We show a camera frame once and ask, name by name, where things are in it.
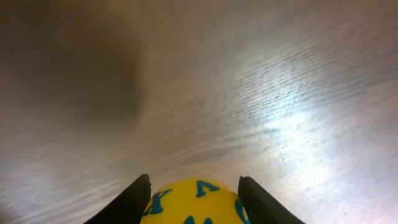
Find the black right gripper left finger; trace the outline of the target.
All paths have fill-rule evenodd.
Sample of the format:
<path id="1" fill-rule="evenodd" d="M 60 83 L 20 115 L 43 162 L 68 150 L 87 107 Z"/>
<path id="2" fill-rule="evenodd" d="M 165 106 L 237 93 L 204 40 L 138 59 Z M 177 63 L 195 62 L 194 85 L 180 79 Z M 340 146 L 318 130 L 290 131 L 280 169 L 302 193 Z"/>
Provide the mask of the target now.
<path id="1" fill-rule="evenodd" d="M 142 174 L 85 224 L 139 224 L 150 198 L 150 178 Z"/>

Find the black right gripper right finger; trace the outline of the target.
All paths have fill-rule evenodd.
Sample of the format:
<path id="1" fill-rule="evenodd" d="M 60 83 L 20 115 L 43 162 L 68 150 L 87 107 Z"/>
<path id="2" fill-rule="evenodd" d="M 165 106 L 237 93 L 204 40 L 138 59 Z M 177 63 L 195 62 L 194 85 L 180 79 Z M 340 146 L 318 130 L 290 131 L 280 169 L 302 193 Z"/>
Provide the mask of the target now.
<path id="1" fill-rule="evenodd" d="M 238 197 L 252 224 L 304 224 L 252 177 L 239 178 Z"/>

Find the yellow ball with dots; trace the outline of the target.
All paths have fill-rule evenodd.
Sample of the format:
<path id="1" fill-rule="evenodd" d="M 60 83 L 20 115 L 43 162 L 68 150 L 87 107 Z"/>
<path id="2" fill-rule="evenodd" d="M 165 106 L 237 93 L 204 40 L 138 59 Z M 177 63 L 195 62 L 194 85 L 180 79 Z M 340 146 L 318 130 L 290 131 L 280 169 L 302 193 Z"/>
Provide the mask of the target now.
<path id="1" fill-rule="evenodd" d="M 141 223 L 146 224 L 250 224 L 238 195 L 206 179 L 182 179 L 157 191 Z"/>

